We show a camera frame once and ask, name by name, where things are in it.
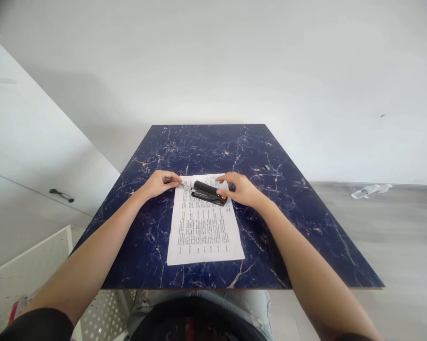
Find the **person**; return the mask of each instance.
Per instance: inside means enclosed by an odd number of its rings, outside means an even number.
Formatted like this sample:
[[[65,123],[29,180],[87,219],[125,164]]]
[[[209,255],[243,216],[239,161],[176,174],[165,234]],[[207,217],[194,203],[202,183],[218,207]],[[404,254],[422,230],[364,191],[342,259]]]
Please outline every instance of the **person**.
[[[227,181],[229,188],[235,185],[235,191],[222,189],[218,194],[257,210],[264,218],[297,299],[322,341],[383,340],[340,277],[274,202],[244,175],[228,172],[217,181]],[[101,289],[140,208],[181,183],[181,177],[171,171],[155,171],[62,264],[20,317],[2,332],[0,340],[70,340],[74,326]],[[199,290],[194,295],[186,290],[171,292],[173,296],[165,294],[164,299],[157,293],[149,304],[152,291],[142,291],[131,314],[131,340],[272,340],[267,291],[229,290],[226,297],[214,290]],[[255,302],[247,301],[251,296],[246,292],[259,294],[251,298]],[[241,308],[249,304],[261,311]]]

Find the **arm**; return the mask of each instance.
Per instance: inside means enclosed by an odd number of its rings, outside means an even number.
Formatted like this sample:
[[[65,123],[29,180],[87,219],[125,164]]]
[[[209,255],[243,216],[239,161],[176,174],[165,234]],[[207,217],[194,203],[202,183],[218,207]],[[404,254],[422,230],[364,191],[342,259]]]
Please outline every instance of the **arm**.
[[[55,308],[75,325],[97,295],[125,236],[144,203],[182,179],[157,170],[147,182],[101,225],[51,276],[22,314],[39,308]]]
[[[335,340],[346,333],[383,340],[345,283],[275,203],[244,175],[229,172],[217,180],[236,186],[235,192],[218,190],[218,194],[256,209],[266,221],[297,299],[322,341]]]

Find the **forearm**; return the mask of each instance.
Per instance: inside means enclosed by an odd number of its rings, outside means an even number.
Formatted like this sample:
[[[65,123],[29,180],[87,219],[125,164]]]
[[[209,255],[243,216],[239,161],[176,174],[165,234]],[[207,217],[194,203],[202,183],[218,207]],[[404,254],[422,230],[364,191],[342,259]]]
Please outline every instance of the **forearm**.
[[[75,325],[100,290],[145,202],[145,196],[135,192],[53,274],[23,313],[52,307],[66,313]]]
[[[355,332],[381,340],[348,287],[275,203],[263,200],[257,210],[275,239],[294,292],[317,332],[325,339],[335,337],[335,332]]]

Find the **small black object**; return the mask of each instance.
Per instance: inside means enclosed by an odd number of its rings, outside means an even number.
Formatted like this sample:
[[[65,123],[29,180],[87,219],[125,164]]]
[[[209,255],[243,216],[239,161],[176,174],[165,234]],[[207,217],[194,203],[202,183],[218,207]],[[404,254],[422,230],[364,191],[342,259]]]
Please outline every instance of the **small black object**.
[[[222,197],[217,194],[217,188],[209,186],[200,181],[195,181],[193,189],[195,192],[191,192],[192,197],[211,202],[215,205],[224,206],[228,200],[227,197]]]
[[[72,203],[73,201],[75,201],[75,199],[73,199],[72,197],[70,197],[69,195],[59,192],[58,190],[56,190],[55,188],[52,188],[49,190],[49,192],[51,194],[59,194],[62,198],[67,199],[69,203]]]

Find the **sleeve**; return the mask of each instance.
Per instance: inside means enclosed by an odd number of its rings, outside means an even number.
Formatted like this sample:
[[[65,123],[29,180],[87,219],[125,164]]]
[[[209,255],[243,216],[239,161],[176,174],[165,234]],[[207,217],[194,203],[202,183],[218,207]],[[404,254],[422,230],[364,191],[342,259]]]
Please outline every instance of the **sleeve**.
[[[69,341],[73,324],[66,314],[57,309],[41,308],[21,315],[1,334],[3,340]]]

